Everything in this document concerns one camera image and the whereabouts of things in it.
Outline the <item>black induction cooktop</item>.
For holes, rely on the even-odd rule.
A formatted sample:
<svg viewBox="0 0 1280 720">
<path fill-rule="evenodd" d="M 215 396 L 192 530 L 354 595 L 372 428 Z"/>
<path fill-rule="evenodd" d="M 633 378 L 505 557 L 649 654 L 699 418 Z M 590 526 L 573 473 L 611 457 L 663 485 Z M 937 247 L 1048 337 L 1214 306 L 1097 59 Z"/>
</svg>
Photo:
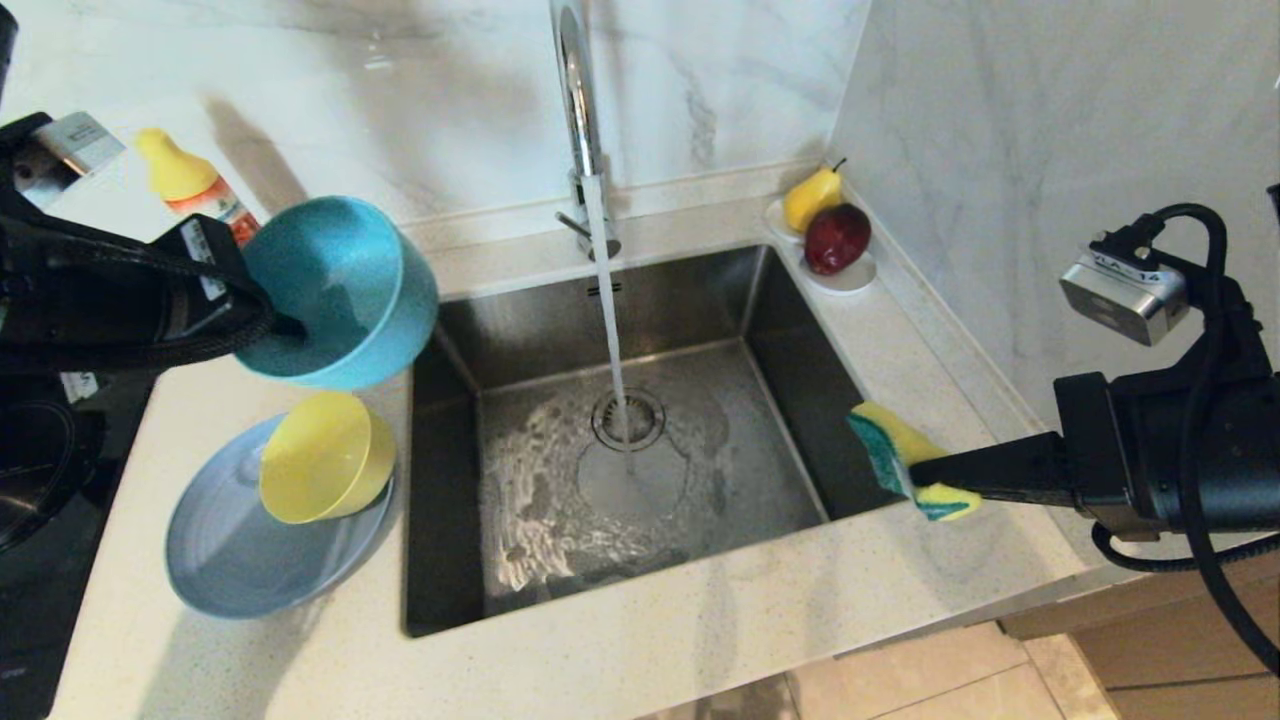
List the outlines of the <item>black induction cooktop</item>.
<svg viewBox="0 0 1280 720">
<path fill-rule="evenodd" d="M 45 720 L 157 374 L 0 378 L 0 720 Z"/>
</svg>

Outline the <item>metal sink drain strainer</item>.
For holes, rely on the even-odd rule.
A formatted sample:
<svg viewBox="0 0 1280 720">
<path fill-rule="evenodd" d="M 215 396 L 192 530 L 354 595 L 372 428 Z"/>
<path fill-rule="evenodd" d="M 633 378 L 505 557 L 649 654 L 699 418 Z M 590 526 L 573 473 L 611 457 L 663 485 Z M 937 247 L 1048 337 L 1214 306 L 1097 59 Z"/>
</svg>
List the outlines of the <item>metal sink drain strainer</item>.
<svg viewBox="0 0 1280 720">
<path fill-rule="evenodd" d="M 625 386 L 625 404 L 611 389 L 591 410 L 591 430 L 605 447 L 626 452 L 653 446 L 666 429 L 666 407 L 644 388 Z"/>
</svg>

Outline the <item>yellow pear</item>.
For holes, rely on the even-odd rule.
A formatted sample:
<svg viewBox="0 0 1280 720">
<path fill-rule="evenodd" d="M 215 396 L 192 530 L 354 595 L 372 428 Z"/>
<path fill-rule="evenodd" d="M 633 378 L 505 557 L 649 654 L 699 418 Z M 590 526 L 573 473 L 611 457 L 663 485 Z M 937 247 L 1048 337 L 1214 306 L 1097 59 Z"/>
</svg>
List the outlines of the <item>yellow pear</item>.
<svg viewBox="0 0 1280 720">
<path fill-rule="evenodd" d="M 805 234 L 819 211 L 844 201 L 840 169 L 846 161 L 842 158 L 831 167 L 819 167 L 783 196 L 783 220 L 792 232 Z"/>
</svg>

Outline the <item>blue-grey plate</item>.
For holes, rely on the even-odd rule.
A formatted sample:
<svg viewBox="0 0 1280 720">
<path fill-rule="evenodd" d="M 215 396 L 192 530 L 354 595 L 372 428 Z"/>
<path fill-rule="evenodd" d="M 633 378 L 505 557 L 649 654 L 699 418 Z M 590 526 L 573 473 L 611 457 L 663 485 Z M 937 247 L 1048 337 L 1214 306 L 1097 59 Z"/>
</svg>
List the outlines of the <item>blue-grey plate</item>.
<svg viewBox="0 0 1280 720">
<path fill-rule="evenodd" d="M 397 480 L 358 512 L 303 525 L 271 516 L 259 469 L 280 415 L 215 452 L 186 487 L 166 530 L 166 574 L 191 609 L 232 620 L 307 603 L 355 574 L 388 532 Z"/>
</svg>

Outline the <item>yellow and green sponge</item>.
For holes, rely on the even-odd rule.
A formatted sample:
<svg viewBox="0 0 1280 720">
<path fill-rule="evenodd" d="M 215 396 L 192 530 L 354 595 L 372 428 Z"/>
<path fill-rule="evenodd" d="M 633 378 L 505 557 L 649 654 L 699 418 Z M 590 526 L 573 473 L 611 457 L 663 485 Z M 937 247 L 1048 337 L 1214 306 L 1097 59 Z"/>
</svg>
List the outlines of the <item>yellow and green sponge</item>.
<svg viewBox="0 0 1280 720">
<path fill-rule="evenodd" d="M 927 520 L 957 520 L 983 505 L 975 492 L 914 482 L 914 466 L 947 457 L 948 451 L 887 407 L 861 402 L 850 410 L 846 423 L 867 451 L 878 486 L 911 501 Z"/>
</svg>

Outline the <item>beige wooden cabinet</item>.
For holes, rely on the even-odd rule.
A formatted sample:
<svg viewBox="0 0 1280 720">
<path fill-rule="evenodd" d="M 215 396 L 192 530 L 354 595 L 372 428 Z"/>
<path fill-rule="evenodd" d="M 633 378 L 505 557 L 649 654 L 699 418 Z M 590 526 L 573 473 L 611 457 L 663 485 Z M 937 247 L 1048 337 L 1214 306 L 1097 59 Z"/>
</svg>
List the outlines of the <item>beige wooden cabinet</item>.
<svg viewBox="0 0 1280 720">
<path fill-rule="evenodd" d="M 998 623 L 1019 641 L 1068 635 L 1123 720 L 1280 720 L 1280 679 L 1194 573 L 1144 577 Z"/>
</svg>

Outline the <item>chrome kitchen faucet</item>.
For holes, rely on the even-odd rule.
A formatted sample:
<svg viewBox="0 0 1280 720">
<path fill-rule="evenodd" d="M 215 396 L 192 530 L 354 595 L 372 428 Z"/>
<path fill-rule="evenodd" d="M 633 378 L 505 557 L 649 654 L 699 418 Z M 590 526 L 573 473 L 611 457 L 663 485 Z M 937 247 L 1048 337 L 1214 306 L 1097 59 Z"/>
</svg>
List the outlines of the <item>chrome kitchen faucet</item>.
<svg viewBox="0 0 1280 720">
<path fill-rule="evenodd" d="M 604 210 L 604 220 L 599 224 L 591 222 L 588 215 L 589 193 L 585 181 L 593 177 L 599 179 L 600 188 L 596 196 L 603 205 L 607 205 L 607 195 L 605 164 L 596 132 L 598 113 L 586 13 L 582 0 L 547 0 L 547 5 L 573 163 L 568 170 L 573 215 L 559 213 L 557 220 L 577 234 L 579 247 L 589 259 L 594 259 L 593 234 L 600 225 L 604 229 L 608 258 L 614 258 L 621 250 L 621 242 L 612 227 L 611 211 Z"/>
</svg>

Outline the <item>dark red apple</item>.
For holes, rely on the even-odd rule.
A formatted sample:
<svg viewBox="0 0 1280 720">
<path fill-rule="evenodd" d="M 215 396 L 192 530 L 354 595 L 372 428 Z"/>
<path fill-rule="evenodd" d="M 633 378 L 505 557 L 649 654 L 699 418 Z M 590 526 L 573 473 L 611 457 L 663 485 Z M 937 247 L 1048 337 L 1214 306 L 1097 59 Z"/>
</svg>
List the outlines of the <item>dark red apple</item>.
<svg viewBox="0 0 1280 720">
<path fill-rule="evenodd" d="M 870 218 L 860 208 L 842 202 L 823 209 L 806 229 L 805 263 L 818 275 L 836 275 L 865 254 L 870 237 Z"/>
</svg>

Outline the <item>orange dish soap bottle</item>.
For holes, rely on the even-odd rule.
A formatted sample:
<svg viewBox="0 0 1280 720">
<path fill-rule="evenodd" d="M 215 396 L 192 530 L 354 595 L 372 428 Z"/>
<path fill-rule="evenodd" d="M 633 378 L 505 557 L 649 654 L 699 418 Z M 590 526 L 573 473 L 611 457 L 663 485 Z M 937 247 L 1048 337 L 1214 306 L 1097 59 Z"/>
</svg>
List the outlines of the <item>orange dish soap bottle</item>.
<svg viewBox="0 0 1280 720">
<path fill-rule="evenodd" d="M 260 229 L 257 219 L 209 160 L 187 152 L 159 128 L 138 131 L 134 146 L 148 187 L 175 215 L 200 214 L 229 225 L 241 249 L 252 241 Z"/>
</svg>

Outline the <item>stainless steel sink basin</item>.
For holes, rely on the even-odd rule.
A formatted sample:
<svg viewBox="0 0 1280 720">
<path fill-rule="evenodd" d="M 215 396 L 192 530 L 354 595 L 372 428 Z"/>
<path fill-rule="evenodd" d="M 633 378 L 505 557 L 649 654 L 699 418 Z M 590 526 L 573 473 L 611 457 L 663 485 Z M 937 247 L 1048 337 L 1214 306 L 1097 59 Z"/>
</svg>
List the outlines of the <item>stainless steel sink basin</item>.
<svg viewBox="0 0 1280 720">
<path fill-rule="evenodd" d="M 403 628 L 424 638 L 895 502 L 845 420 L 851 373 L 765 245 L 611 274 L 650 447 L 616 392 L 595 275 L 440 305 L 412 372 Z"/>
</svg>

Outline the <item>teal bowl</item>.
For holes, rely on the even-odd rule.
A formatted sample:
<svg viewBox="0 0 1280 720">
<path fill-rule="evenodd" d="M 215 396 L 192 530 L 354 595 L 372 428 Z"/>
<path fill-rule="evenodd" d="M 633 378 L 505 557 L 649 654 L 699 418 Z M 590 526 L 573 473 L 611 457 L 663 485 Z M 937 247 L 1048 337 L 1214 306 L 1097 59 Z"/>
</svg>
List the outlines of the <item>teal bowl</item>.
<svg viewBox="0 0 1280 720">
<path fill-rule="evenodd" d="M 422 254 L 360 199 L 312 199 L 275 215 L 242 251 L 278 313 L 303 340 L 269 333 L 236 352 L 259 375 L 355 391 L 411 366 L 439 314 L 436 278 Z"/>
</svg>

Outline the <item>yellow-green bowl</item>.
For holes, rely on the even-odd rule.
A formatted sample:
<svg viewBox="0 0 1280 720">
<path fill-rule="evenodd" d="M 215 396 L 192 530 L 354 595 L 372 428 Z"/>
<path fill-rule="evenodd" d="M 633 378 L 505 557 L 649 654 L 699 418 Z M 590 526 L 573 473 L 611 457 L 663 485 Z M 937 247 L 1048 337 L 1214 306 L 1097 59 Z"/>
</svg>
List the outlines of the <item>yellow-green bowl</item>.
<svg viewBox="0 0 1280 720">
<path fill-rule="evenodd" d="M 362 511 L 390 483 L 398 445 L 360 397 L 324 392 L 284 415 L 262 450 L 259 497 L 278 521 L 303 525 Z"/>
</svg>

